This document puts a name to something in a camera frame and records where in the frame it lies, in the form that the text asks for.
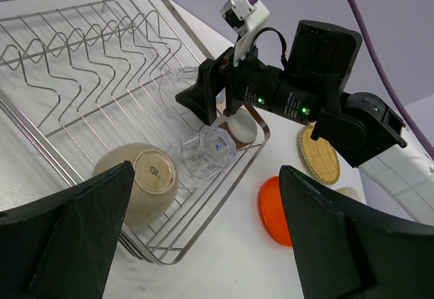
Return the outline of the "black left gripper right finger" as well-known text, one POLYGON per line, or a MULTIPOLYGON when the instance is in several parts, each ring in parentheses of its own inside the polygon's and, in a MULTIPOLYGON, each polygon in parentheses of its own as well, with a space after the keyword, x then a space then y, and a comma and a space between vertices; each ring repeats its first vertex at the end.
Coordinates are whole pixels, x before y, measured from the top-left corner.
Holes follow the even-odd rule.
POLYGON ((305 298, 432 298, 433 227, 346 197, 291 165, 279 187, 305 298))

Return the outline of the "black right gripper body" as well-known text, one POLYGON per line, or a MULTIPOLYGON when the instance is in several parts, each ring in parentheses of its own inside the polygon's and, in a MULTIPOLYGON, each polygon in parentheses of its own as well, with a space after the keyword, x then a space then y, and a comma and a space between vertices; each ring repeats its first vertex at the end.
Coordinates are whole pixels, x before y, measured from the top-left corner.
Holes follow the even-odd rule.
POLYGON ((225 92, 226 96, 225 116, 235 114, 243 106, 243 102, 235 97, 234 52, 234 48, 230 47, 217 59, 202 62, 195 84, 175 96, 177 103, 188 108, 208 126, 217 119, 216 97, 220 92, 225 92))

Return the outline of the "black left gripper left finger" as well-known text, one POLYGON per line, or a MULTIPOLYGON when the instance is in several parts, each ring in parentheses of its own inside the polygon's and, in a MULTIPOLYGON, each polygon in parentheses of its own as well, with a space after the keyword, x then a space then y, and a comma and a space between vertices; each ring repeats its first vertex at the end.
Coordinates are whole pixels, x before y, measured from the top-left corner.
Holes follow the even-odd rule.
POLYGON ((125 161, 1 212, 2 298, 101 298, 132 192, 125 161))

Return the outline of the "steel cup brown band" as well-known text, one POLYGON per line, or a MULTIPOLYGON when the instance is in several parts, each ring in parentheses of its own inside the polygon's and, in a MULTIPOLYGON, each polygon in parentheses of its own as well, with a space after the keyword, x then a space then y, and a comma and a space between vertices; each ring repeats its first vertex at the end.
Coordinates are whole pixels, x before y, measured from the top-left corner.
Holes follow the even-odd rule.
POLYGON ((234 140, 237 150, 253 143, 258 133, 256 121, 244 108, 240 108, 230 117, 224 115, 219 116, 213 126, 225 129, 234 140))

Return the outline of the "yellow ceramic mug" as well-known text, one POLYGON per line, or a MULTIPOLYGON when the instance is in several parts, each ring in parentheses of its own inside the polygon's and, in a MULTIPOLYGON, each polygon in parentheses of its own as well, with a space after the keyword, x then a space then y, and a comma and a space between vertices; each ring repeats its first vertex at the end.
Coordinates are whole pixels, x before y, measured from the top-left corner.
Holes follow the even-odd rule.
POLYGON ((360 203, 364 203, 363 198, 360 196, 360 194, 357 192, 357 190, 350 186, 345 186, 342 188, 336 189, 337 193, 340 193, 341 195, 344 195, 350 199, 353 199, 355 201, 358 201, 360 203))

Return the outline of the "beige floral ceramic bowl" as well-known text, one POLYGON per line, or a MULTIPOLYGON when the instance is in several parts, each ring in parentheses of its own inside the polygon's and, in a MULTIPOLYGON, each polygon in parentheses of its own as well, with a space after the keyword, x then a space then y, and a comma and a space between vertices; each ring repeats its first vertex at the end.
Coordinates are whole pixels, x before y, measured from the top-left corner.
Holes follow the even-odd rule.
POLYGON ((141 227, 162 216, 174 202, 179 177, 175 163, 160 148, 151 144, 131 143, 120 146, 97 162, 92 175, 130 161, 135 172, 130 202, 124 223, 141 227))

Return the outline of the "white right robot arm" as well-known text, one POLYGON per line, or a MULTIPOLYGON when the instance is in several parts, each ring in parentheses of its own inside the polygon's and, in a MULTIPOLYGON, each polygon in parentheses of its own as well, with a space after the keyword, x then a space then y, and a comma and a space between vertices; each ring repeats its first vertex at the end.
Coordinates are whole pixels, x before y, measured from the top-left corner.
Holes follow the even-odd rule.
POLYGON ((349 29, 310 20, 298 23, 292 45, 281 42, 281 67, 261 62, 250 33, 245 57, 229 48, 198 68, 196 82, 176 101, 206 125, 216 120, 216 96, 225 115, 255 106, 302 125, 327 140, 351 166, 380 185, 416 222, 433 223, 433 156, 380 97, 346 93, 344 86, 362 43, 349 29))

